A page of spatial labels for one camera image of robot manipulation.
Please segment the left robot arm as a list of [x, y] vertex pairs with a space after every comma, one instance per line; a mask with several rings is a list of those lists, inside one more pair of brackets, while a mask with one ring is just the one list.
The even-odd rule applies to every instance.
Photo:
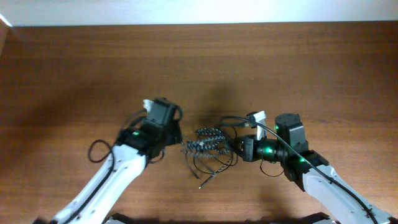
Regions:
[[144, 100], [139, 117], [124, 124], [102, 166], [83, 190], [49, 223], [103, 223], [130, 183], [167, 146], [180, 144], [179, 105], [165, 98]]

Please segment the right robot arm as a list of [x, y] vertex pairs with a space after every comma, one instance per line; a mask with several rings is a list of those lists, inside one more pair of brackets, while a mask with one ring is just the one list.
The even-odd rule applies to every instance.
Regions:
[[317, 199], [338, 223], [397, 223], [397, 218], [377, 208], [357, 193], [319, 153], [309, 148], [299, 114], [275, 118], [275, 129], [265, 124], [265, 113], [237, 117], [238, 126], [257, 133], [235, 140], [236, 153], [246, 162], [278, 162], [286, 178]]

